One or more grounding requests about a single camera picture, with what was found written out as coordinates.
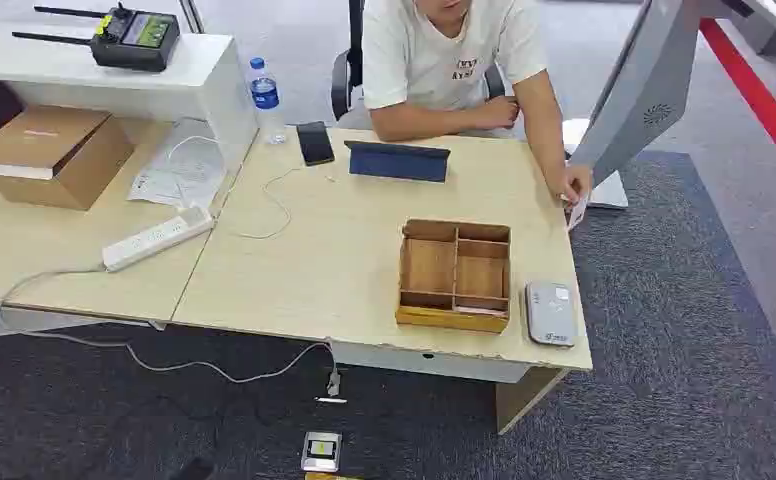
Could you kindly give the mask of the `person's left hand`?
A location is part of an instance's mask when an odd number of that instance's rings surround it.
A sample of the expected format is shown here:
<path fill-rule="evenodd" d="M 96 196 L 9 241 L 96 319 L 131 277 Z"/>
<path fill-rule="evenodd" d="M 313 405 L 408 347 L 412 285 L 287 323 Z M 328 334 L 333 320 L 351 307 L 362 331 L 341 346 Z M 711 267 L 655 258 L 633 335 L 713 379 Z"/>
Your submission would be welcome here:
<path fill-rule="evenodd" d="M 568 207 L 576 206 L 593 189 L 592 170 L 586 165 L 566 165 L 561 179 L 554 186 L 553 196 Z"/>

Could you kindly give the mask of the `person's right hand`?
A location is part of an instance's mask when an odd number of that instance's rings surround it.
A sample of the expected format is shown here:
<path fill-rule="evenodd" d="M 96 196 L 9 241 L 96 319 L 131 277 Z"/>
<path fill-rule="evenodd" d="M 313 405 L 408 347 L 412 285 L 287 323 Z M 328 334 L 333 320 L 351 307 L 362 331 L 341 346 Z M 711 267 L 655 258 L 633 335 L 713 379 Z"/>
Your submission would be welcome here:
<path fill-rule="evenodd" d="M 514 96 L 497 96 L 473 111 L 474 127 L 480 130 L 511 129 L 520 113 Z"/>

